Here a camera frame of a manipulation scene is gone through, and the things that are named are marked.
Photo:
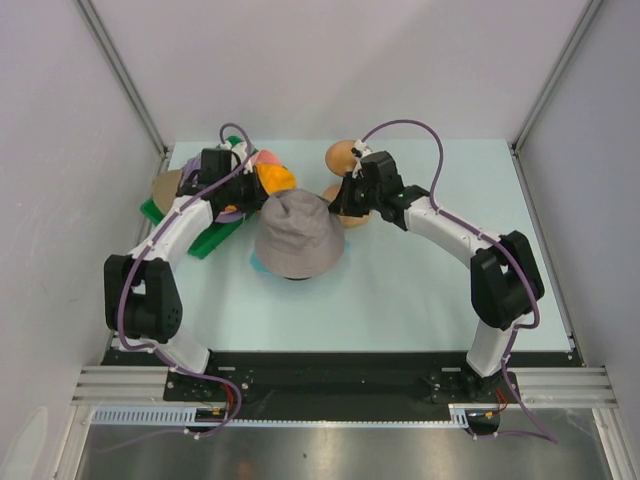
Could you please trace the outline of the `grey bucket hat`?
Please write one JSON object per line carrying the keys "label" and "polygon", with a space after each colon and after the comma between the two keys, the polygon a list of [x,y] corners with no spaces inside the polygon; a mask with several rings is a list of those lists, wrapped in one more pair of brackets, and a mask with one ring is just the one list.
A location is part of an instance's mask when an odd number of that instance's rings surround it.
{"label": "grey bucket hat", "polygon": [[254,251],[276,274],[303,277],[334,264],[345,242],[344,227],[324,198],[290,189],[270,195],[262,206]]}

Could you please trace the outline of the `light blue bucket hat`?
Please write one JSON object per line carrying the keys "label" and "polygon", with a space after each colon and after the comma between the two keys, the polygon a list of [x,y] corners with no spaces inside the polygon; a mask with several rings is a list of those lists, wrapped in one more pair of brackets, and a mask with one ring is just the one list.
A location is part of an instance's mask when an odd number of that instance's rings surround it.
{"label": "light blue bucket hat", "polygon": [[[307,276],[313,276],[313,278],[317,278],[321,275],[326,274],[327,272],[329,272],[330,270],[334,269],[337,265],[340,264],[341,259],[347,254],[347,252],[351,249],[351,243],[349,241],[346,241],[344,243],[344,250],[343,250],[343,255],[334,263],[332,264],[330,267],[328,267],[325,270],[320,271],[319,273],[316,273],[314,275],[307,275]],[[256,251],[253,251],[249,257],[249,264],[251,265],[251,267],[258,273],[262,273],[262,274],[268,274],[268,275],[274,275],[277,276],[279,278],[284,278],[284,275],[280,275],[280,274],[276,274],[275,272],[267,269],[264,264],[261,262],[261,260],[259,259]]]}

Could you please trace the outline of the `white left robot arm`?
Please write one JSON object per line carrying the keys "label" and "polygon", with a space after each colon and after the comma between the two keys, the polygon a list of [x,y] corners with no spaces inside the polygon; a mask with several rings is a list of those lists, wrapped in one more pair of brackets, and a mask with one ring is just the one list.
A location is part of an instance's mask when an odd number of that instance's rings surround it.
{"label": "white left robot arm", "polygon": [[197,238],[219,218],[256,211],[267,193],[252,162],[253,145],[228,141],[205,148],[183,169],[173,200],[150,234],[125,255],[104,263],[106,323],[129,351],[157,355],[189,372],[186,387],[197,398],[214,397],[221,376],[209,368],[210,353],[183,326],[183,305],[174,272]]}

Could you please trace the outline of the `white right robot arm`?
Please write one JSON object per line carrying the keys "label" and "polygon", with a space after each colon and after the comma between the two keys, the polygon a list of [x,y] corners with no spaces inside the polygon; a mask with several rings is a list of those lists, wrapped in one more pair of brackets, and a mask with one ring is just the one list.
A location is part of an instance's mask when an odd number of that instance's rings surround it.
{"label": "white right robot arm", "polygon": [[517,332],[535,329],[545,289],[529,240],[519,231],[495,236],[438,207],[432,193],[404,184],[393,157],[357,141],[353,160],[329,210],[343,217],[376,211],[459,260],[470,273],[471,304],[479,323],[461,376],[463,393],[484,401],[506,372]]}

